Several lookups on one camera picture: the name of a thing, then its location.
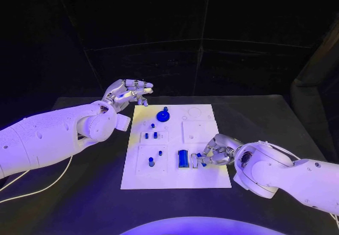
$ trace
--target small blue part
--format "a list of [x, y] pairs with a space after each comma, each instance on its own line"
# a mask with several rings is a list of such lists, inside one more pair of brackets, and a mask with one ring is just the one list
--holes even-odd
[[188, 150], [181, 150], [178, 152], [179, 155], [179, 168], [188, 168], [189, 167], [189, 153]]
[[168, 107], [157, 113], [157, 121], [166, 122], [170, 118], [170, 113]]
[[150, 165], [150, 167], [153, 167], [155, 166], [155, 161], [153, 161], [153, 158], [149, 158], [149, 165]]

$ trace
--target gray table surface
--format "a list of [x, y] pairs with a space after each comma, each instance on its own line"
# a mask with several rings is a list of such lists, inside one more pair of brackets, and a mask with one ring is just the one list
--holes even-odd
[[[54, 109], [100, 98], [61, 97]], [[279, 95], [150, 97], [149, 104], [212, 104], [220, 133], [243, 142], [269, 141], [300, 158], [323, 155]], [[134, 104], [121, 114], [133, 117]], [[120, 234], [172, 217], [209, 216], [240, 220], [286, 234], [339, 234], [329, 214], [303, 206], [279, 190], [273, 199], [257, 196], [234, 182], [233, 188], [120, 190], [129, 145], [127, 132], [74, 156], [69, 169], [42, 193], [0, 204], [0, 234]], [[45, 188], [59, 177], [68, 159], [32, 170], [0, 193], [0, 200]]]

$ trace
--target robotic hand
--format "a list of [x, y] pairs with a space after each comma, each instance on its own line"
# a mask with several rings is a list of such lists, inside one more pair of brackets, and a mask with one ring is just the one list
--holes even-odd
[[198, 161], [204, 165], [235, 163], [234, 180], [258, 196], [271, 199], [282, 188], [306, 206], [339, 215], [338, 164], [300, 159], [274, 144], [244, 144], [222, 134], [209, 141]]
[[130, 118], [117, 114], [130, 101], [147, 106], [143, 94], [153, 84], [117, 80], [103, 100], [25, 118], [0, 131], [0, 179], [52, 165], [107, 140], [113, 130], [126, 131]]

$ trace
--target white board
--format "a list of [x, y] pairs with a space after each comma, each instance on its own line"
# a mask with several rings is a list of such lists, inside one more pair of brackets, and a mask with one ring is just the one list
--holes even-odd
[[[165, 106], [170, 118], [159, 122], [156, 115]], [[209, 104], [136, 106], [121, 189], [231, 188], [225, 165], [204, 167], [198, 164], [198, 168], [192, 167], [191, 155], [204, 151], [215, 134], [218, 126]], [[178, 167], [178, 151], [183, 149], [189, 153], [189, 168]]]

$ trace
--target white robotic arm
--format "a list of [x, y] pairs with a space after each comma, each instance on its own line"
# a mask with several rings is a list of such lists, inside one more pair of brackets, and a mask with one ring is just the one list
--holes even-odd
[[143, 94], [153, 84], [119, 80], [103, 100], [29, 118], [0, 131], [0, 179], [25, 170], [52, 165], [107, 140], [114, 128], [126, 131], [130, 118], [117, 114], [130, 101], [147, 106]]
[[261, 197], [271, 199], [282, 188], [306, 206], [339, 215], [338, 164], [300, 160], [267, 142], [243, 144], [222, 134], [217, 134], [199, 156], [204, 164], [230, 165], [234, 162], [235, 182]]

